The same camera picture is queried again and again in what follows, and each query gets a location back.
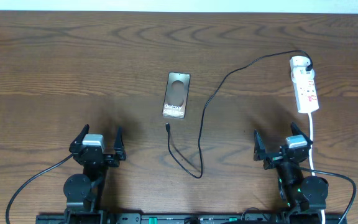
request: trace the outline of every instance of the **black wire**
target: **black wire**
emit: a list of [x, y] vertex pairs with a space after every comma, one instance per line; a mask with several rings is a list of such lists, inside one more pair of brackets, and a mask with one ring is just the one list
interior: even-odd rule
[[198, 134], [198, 152], [200, 153], [200, 166], [201, 166], [201, 171], [200, 171], [200, 175], [199, 176], [196, 176], [194, 174], [192, 174], [189, 170], [187, 170], [177, 159], [176, 157], [172, 154], [171, 152], [171, 149], [170, 149], [170, 146], [169, 146], [169, 139], [170, 139], [170, 125], [169, 123], [167, 123], [165, 125], [165, 129], [167, 130], [167, 133], [168, 133], [168, 151], [169, 153], [171, 154], [171, 156], [173, 157], [173, 159], [179, 164], [179, 166], [184, 170], [186, 171], [188, 174], [190, 174], [192, 177], [196, 178], [196, 179], [200, 179], [202, 176], [203, 176], [203, 156], [202, 156], [202, 152], [201, 152], [201, 146], [200, 146], [200, 141], [201, 141], [201, 133], [203, 131], [203, 124], [204, 124], [204, 114], [205, 114], [205, 109], [206, 107], [209, 105], [209, 102], [211, 102], [211, 100], [214, 98], [214, 96], [218, 93], [219, 89], [222, 87], [224, 81], [226, 80], [226, 78], [233, 74], [234, 72], [238, 72], [239, 70], [243, 70], [245, 68], [248, 68], [249, 66], [253, 65], [255, 62], [259, 61], [260, 59], [263, 59], [263, 58], [267, 58], [267, 57], [273, 57], [273, 56], [276, 56], [276, 55], [282, 55], [282, 54], [289, 54], [289, 53], [294, 53], [294, 52], [301, 52], [303, 54], [305, 54], [309, 59], [310, 59], [310, 65], [307, 66], [306, 68], [306, 71], [310, 71], [312, 68], [313, 68], [313, 62], [310, 58], [310, 56], [303, 50], [290, 50], [290, 51], [287, 51], [287, 52], [280, 52], [280, 53], [275, 53], [275, 54], [270, 54], [270, 55], [264, 55], [264, 56], [261, 56], [257, 59], [255, 59], [253, 62], [249, 63], [248, 65], [242, 67], [242, 68], [238, 68], [236, 70], [233, 70], [231, 72], [229, 72], [222, 80], [221, 84], [218, 86], [218, 88], [215, 90], [215, 92], [211, 95], [211, 97], [209, 97], [208, 101], [205, 103], [205, 106], [204, 106], [204, 109], [203, 109], [203, 115], [201, 116], [201, 124], [200, 124], [200, 133]]
[[43, 170], [41, 172], [39, 172], [38, 174], [34, 175], [33, 177], [31, 177], [28, 181], [26, 181], [21, 187], [19, 187], [19, 189], [17, 189], [16, 193], [12, 196], [11, 200], [9, 201], [7, 207], [6, 207], [6, 212], [5, 212], [5, 221], [6, 221], [6, 224], [10, 224], [11, 222], [9, 221], [9, 211], [11, 209], [11, 206], [12, 206], [12, 203], [13, 201], [15, 200], [16, 196], [20, 193], [20, 191], [23, 190], [24, 187], [27, 186], [27, 184], [29, 184], [30, 182], [32, 182], [35, 178], [41, 176], [42, 174], [48, 172], [48, 171], [51, 171], [53, 170], [54, 168], [62, 165], [63, 163], [65, 163], [67, 160], [69, 160], [71, 157], [73, 157], [73, 154], [70, 154], [68, 157], [66, 157], [66, 159], [60, 161], [58, 164], [55, 164], [51, 167], [49, 167], [48, 169], [46, 170]]
[[347, 205], [347, 207], [346, 207], [346, 209], [345, 209], [345, 212], [343, 213], [343, 215], [342, 215], [341, 218], [339, 219], [338, 224], [340, 224], [340, 223], [343, 221], [343, 219], [345, 219], [347, 213], [349, 212], [349, 210], [350, 210], [351, 207], [352, 207], [352, 204], [353, 204], [353, 202], [354, 202], [354, 199], [356, 198], [356, 192], [357, 192], [356, 183], [355, 183], [352, 179], [346, 177], [345, 175], [335, 174], [335, 173], [332, 173], [332, 172], [325, 172], [325, 171], [320, 171], [320, 170], [311, 170], [311, 169], [307, 169], [307, 168], [304, 168], [304, 167], [300, 167], [300, 166], [298, 166], [298, 165], [296, 165], [296, 164], [294, 164], [294, 163], [292, 163], [292, 162], [290, 162], [290, 164], [291, 164], [291, 166], [293, 166], [293, 167], [295, 167], [295, 168], [297, 168], [297, 169], [303, 170], [303, 171], [315, 172], [315, 173], [324, 174], [324, 175], [331, 175], [331, 176], [334, 176], [334, 177], [340, 177], [340, 178], [342, 178], [342, 179], [345, 179], [345, 180], [349, 181], [349, 182], [352, 184], [352, 186], [353, 186], [352, 198], [351, 198], [349, 204]]
[[268, 221], [269, 219], [265, 216], [265, 214], [263, 214], [261, 211], [260, 211], [260, 209], [259, 208], [257, 208], [257, 207], [250, 207], [250, 208], [247, 208], [247, 210], [245, 210], [243, 213], [242, 213], [242, 215], [241, 215], [241, 220], [242, 220], [242, 217], [244, 217], [244, 219], [246, 218], [245, 217], [245, 215], [246, 215], [246, 213], [249, 211], [249, 210], [258, 210], [263, 216], [264, 216], [264, 218], [266, 219], [266, 221]]

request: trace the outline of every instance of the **white wall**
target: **white wall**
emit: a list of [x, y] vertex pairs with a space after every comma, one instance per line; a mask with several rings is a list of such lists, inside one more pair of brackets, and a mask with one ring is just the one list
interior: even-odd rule
[[358, 0], [0, 0], [0, 10], [358, 13]]

